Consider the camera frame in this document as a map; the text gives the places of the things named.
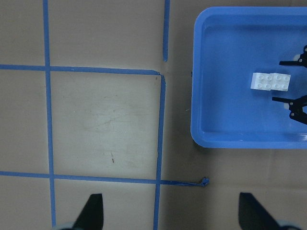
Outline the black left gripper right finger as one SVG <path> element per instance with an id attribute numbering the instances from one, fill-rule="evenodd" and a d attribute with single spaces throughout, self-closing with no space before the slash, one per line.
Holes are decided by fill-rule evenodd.
<path id="1" fill-rule="evenodd" d="M 251 193 L 241 192 L 238 222 L 242 230 L 279 230 L 280 225 Z"/>

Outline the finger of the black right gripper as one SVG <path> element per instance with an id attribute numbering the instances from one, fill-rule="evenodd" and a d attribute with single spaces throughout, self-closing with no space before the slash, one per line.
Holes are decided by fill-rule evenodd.
<path id="1" fill-rule="evenodd" d="M 303 53 L 300 54 L 297 58 L 292 61 L 280 61 L 279 65 L 282 66 L 301 66 L 307 67 L 307 46 L 305 45 L 303 48 Z"/>
<path id="2" fill-rule="evenodd" d="M 307 114 L 303 108 L 307 106 L 307 96 L 304 95 L 297 99 L 287 99 L 281 97 L 272 97 L 273 101 L 288 104 L 290 111 L 289 117 L 302 124 L 307 124 Z"/>

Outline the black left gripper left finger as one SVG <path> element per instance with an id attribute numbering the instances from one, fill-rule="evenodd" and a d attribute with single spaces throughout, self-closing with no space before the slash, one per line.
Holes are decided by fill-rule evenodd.
<path id="1" fill-rule="evenodd" d="M 91 194 L 73 224 L 74 230 L 101 230 L 104 224 L 102 194 Z"/>

